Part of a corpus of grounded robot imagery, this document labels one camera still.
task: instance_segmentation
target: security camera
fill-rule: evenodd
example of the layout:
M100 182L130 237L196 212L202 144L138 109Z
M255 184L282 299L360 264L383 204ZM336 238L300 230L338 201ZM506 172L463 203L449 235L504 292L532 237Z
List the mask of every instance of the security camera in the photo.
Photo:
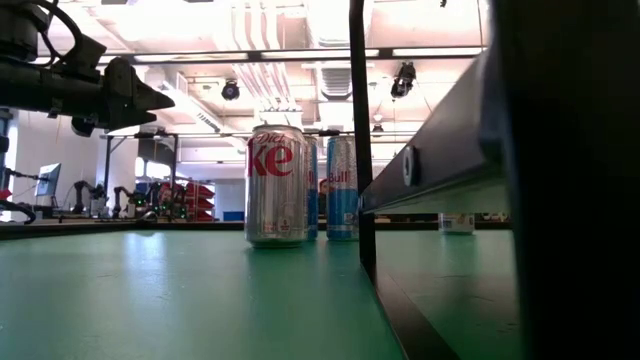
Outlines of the security camera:
M227 80L227 83L222 88L222 98L231 101L240 97L240 89L238 88L238 82L236 80Z
M409 94L409 91L413 89L413 80L416 79L416 68L413 67L412 62L403 62L400 67L400 71L393 79L393 86L391 86L391 96L394 99L405 97Z

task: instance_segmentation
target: table surface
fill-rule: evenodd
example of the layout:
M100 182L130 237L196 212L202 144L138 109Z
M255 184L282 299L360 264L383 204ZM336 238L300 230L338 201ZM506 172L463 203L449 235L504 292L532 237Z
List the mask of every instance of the table surface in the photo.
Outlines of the table surface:
M377 233L381 267L462 359L520 357L510 234ZM240 231L0 242L0 359L178 358L403 354L357 243L254 250Z

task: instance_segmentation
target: ceiling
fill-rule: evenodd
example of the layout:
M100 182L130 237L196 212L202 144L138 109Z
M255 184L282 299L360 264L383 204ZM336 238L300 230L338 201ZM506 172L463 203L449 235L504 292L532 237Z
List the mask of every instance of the ceiling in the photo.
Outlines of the ceiling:
M198 3L182 0L138 0L135 5L102 5L102 2L106 3L109 0L62 0L60 7L74 19L84 34L107 46L107 53L169 53L229 50L223 46L228 44L226 40L220 39L230 38L232 33L237 35L237 28L234 30L230 26L227 27L229 24L237 26L240 21L238 16L230 21L232 14L239 13L238 9L245 10L245 31L250 38L251 11L258 8L264 12L263 20L267 18L270 10L277 14L274 17L276 30L273 34L277 35L277 42L281 48L313 48L315 45L309 35L307 22L312 11L307 5L313 1L320 0L216 0ZM329 7L343 6L344 3L346 0L323 2L324 6ZM440 0L375 0L371 5L370 26L366 38L368 48L486 46L489 40L486 0L449 0L445 8L440 7ZM330 9L325 16L326 20L322 18L322 22L328 25L326 31L335 32L335 28L340 27L346 29L347 14L348 11ZM260 27L263 40L268 38L265 23L266 21ZM53 22L49 36L61 53L73 46L70 33L57 20ZM255 42L247 42L249 46L257 47ZM41 55L47 56L46 47L39 48ZM386 131L417 130L471 61L414 61L414 88L406 97L395 101L389 91L401 62L368 61L371 122L377 122L373 117L378 114L381 115L379 122ZM281 64L290 95L295 99L297 106L298 111L295 115L300 118L302 126L318 128L341 125L339 128L352 129L353 110L350 98L343 101L327 101L319 94L318 71L313 68L317 64ZM250 94L242 79L238 80L240 97L237 100L225 101L221 96L225 80L238 78L237 65L153 65L152 68L153 71L159 70L165 74L169 82L175 80L175 74L184 77L188 82L187 95L198 100L206 111L215 116L223 125L224 131L246 132L261 123L259 116L256 116L259 113L256 109L260 107L260 98L257 99ZM149 67L138 68L138 73L144 78L143 74L149 74L149 70ZM265 71L267 68L261 67L260 70ZM192 112L181 107L160 111L158 117L160 125L175 132L198 133L213 130L197 120ZM402 143L408 138L394 139ZM220 139L183 139L181 146L220 148L230 147L232 144ZM391 152L387 156L389 158L393 155L392 150L384 151Z

